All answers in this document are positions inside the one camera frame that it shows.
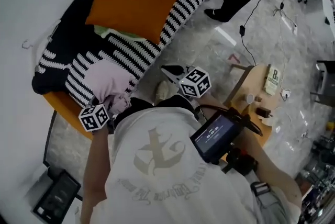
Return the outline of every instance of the sofa armrest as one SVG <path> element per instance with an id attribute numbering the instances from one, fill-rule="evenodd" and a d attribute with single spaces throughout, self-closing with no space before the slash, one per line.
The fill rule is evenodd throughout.
<path id="1" fill-rule="evenodd" d="M 92 140 L 92 133 L 86 132 L 78 116 L 82 108 L 65 92 L 50 92 L 43 97 L 73 128 Z"/>

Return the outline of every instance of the wooden table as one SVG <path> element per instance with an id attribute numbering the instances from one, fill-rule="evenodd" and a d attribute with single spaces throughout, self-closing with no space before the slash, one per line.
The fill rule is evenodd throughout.
<path id="1" fill-rule="evenodd" d="M 277 108 L 280 98 L 280 87 L 278 86 L 274 96 L 269 95 L 263 90 L 265 76 L 268 70 L 268 66 L 265 64 L 248 67 L 233 64 L 232 67 L 242 69 L 244 70 L 244 73 L 224 102 L 224 105 L 227 107 L 234 107 L 239 113 L 243 113 L 247 109 L 245 112 L 250 114 L 251 120 L 259 126 L 263 132 L 262 137 L 256 137 L 259 143 L 264 145 L 271 135 L 272 127 L 264 125 L 255 113 L 255 110 L 257 107 L 263 107 L 269 110 Z M 244 100 L 245 95 L 248 94 L 252 94 L 254 97 L 260 97 L 262 101 L 254 102 L 248 106 L 249 104 Z"/>

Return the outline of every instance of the black and white cube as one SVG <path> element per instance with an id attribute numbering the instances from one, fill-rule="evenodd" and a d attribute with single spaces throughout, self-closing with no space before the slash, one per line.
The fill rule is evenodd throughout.
<path id="1" fill-rule="evenodd" d="M 103 104 L 84 108 L 79 114 L 79 120 L 87 132 L 101 129 L 108 122 L 109 116 Z"/>
<path id="2" fill-rule="evenodd" d="M 179 86 L 184 95 L 201 97 L 211 88 L 209 74 L 196 67 L 179 81 Z"/>

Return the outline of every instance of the tiled floor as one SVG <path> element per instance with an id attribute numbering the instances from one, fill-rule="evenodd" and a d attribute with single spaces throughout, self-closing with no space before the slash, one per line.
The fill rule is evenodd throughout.
<path id="1" fill-rule="evenodd" d="M 213 95 L 224 101 L 242 74 L 230 68 L 229 56 L 234 53 L 241 64 L 252 63 L 251 56 L 242 46 L 239 26 L 245 23 L 257 1 L 252 0 L 224 24 L 203 13 L 208 7 L 220 7 L 222 0 L 205 2 L 147 71 L 135 95 L 153 100 L 155 86 L 164 79 L 160 66 L 180 62 L 198 65 L 208 71 Z M 304 4 L 285 0 L 284 10 L 297 24 L 297 35 L 289 30 L 279 14 L 273 16 L 275 6 L 281 1 L 260 2 L 246 25 L 244 44 L 257 63 L 271 63 L 284 71 L 282 87 L 292 91 L 291 97 L 286 102 L 281 101 L 273 112 L 274 131 L 264 148 L 279 168 L 294 176 L 308 160 L 312 140 L 323 134 L 331 111 L 330 107 L 314 103 L 309 95 L 317 75 L 316 60 L 333 60 L 335 54 L 333 43 L 320 44 L 305 24 Z M 304 132 L 308 132 L 309 138 L 302 138 Z M 89 140 L 58 116 L 51 133 L 47 160 L 82 181 L 89 146 Z"/>

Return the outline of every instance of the pink towel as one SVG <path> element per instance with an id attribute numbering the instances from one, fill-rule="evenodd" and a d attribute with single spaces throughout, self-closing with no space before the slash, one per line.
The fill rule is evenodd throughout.
<path id="1" fill-rule="evenodd" d="M 130 107 L 130 97 L 125 93 L 129 81 L 135 77 L 120 66 L 102 59 L 88 67 L 85 83 L 92 89 L 93 94 L 102 103 L 109 96 L 111 98 L 112 114 L 120 114 Z"/>

